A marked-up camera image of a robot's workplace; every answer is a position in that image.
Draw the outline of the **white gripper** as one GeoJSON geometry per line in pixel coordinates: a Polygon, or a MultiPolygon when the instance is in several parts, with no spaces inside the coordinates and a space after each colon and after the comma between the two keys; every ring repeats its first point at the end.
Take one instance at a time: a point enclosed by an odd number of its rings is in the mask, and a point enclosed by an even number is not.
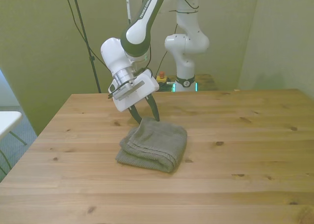
{"type": "Polygon", "coordinates": [[[138,124],[142,118],[139,115],[135,104],[146,98],[152,114],[157,122],[160,121],[157,103],[152,95],[153,92],[159,89],[159,84],[152,76],[150,70],[146,69],[132,83],[127,83],[113,94],[113,102],[118,111],[123,112],[129,110],[131,116],[138,124]]]}

